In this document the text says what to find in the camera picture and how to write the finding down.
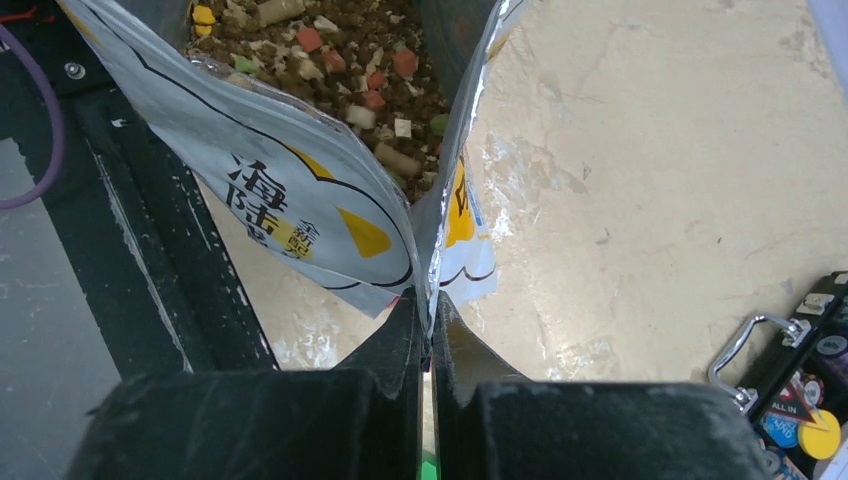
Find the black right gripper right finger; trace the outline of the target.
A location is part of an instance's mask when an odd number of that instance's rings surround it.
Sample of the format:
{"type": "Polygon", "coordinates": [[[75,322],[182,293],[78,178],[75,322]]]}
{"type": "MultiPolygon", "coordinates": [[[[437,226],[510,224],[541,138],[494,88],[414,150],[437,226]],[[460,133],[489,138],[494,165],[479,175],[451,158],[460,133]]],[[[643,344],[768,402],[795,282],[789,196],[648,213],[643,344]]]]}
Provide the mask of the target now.
{"type": "Polygon", "coordinates": [[[750,423],[696,383],[534,381],[436,300],[443,479],[765,479],[750,423]]]}

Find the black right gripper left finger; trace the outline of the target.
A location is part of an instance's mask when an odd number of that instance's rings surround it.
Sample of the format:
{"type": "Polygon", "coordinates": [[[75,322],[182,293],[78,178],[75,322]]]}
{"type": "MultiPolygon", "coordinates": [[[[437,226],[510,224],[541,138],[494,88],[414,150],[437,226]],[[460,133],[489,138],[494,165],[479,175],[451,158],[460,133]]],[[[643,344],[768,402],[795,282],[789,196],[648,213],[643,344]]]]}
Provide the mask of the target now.
{"type": "Polygon", "coordinates": [[[71,479],[416,479],[423,339],[413,289],[329,370],[137,377],[94,410],[71,479]]]}

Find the cat food bag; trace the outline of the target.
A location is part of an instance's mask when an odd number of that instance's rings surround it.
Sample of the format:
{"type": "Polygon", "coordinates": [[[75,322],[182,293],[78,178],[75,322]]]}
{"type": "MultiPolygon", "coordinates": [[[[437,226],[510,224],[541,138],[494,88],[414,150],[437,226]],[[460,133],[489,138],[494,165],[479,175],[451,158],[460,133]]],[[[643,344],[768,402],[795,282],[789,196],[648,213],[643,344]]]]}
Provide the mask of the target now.
{"type": "Polygon", "coordinates": [[[185,1],[65,1],[62,10],[150,129],[276,258],[369,316],[406,288],[427,306],[495,291],[494,246],[462,153],[490,63],[523,1],[421,1],[452,95],[432,188],[409,204],[343,122],[214,76],[174,46],[185,1]]]}

